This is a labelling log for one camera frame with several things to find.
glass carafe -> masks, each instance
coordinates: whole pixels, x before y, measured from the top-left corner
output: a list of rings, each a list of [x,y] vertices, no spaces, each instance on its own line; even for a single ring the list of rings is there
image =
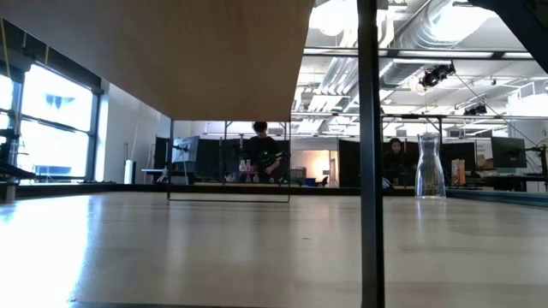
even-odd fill
[[[445,198],[444,170],[439,160],[439,134],[419,135],[420,158],[414,194],[417,198]]]

black shirt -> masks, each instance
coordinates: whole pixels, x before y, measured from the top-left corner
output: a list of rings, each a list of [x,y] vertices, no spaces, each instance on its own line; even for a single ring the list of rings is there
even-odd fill
[[[271,137],[260,138],[252,137],[249,140],[249,149],[247,153],[251,164],[257,165],[259,169],[264,169],[276,161],[276,154],[280,152],[276,141]]]

light wooden floor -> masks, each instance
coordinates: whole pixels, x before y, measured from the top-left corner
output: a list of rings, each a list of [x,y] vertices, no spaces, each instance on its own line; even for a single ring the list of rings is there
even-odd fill
[[[0,307],[360,306],[358,198],[293,197],[290,207],[168,207],[164,198],[128,192],[0,207]],[[387,198],[384,213],[387,307],[547,306],[547,210]]]

glass water bottle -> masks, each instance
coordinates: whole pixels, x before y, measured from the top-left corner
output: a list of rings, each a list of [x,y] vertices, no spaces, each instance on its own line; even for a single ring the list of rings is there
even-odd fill
[[[444,170],[439,160],[439,134],[419,134],[419,148],[415,197],[445,198]]]

window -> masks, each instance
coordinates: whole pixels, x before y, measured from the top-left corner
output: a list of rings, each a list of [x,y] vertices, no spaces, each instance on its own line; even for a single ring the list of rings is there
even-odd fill
[[[88,138],[86,133],[23,121],[18,167],[36,175],[83,177]]]
[[[89,131],[93,94],[62,76],[32,65],[25,74],[22,114]]]
[[[14,83],[8,77],[0,75],[0,108],[1,109],[4,109],[4,110],[11,109],[11,103],[13,101],[13,93],[14,93]]]

